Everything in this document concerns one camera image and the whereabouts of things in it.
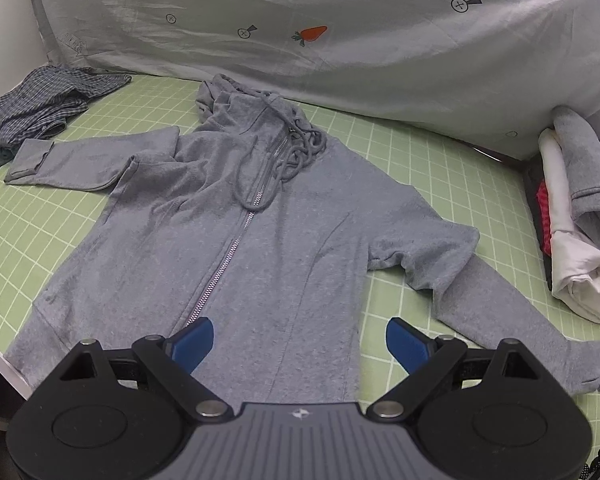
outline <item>carrot print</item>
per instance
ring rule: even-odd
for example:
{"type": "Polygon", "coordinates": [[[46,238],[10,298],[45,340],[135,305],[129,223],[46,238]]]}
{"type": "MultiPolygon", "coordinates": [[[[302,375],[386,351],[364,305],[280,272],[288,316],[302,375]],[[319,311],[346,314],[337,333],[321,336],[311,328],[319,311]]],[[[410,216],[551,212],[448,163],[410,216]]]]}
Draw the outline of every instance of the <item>carrot print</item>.
{"type": "Polygon", "coordinates": [[[320,38],[327,30],[325,25],[321,25],[320,27],[312,27],[306,28],[305,30],[301,30],[300,32],[296,32],[292,38],[296,41],[300,42],[300,46],[304,46],[305,41],[315,41],[320,38]]]}

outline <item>plaid shirt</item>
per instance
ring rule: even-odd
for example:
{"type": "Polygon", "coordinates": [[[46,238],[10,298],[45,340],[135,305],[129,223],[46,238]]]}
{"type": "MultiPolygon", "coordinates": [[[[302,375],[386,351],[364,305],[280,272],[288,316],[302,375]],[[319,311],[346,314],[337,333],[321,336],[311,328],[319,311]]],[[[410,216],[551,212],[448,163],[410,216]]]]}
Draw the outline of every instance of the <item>plaid shirt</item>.
{"type": "Polygon", "coordinates": [[[0,146],[16,148],[25,139],[45,139],[81,114],[87,101],[109,94],[131,81],[123,74],[91,74],[89,68],[42,66],[0,97],[0,146]]]}

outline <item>gray hoodie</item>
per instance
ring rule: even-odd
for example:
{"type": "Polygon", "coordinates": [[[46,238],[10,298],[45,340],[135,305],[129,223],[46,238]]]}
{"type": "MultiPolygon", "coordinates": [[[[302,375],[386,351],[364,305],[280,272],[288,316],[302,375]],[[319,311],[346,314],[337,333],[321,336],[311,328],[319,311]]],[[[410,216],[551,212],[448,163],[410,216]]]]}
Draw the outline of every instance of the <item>gray hoodie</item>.
{"type": "Polygon", "coordinates": [[[573,220],[600,249],[600,140],[570,108],[558,106],[553,114],[569,179],[573,220]]]}
{"type": "Polygon", "coordinates": [[[96,225],[33,304],[6,358],[33,386],[80,339],[129,346],[209,317],[194,376],[234,407],[355,398],[367,269],[400,265],[433,313],[495,348],[516,337],[570,393],[600,384],[600,342],[566,340],[440,218],[275,94],[224,76],[204,121],[144,134],[26,140],[5,181],[114,186],[96,225]]]}

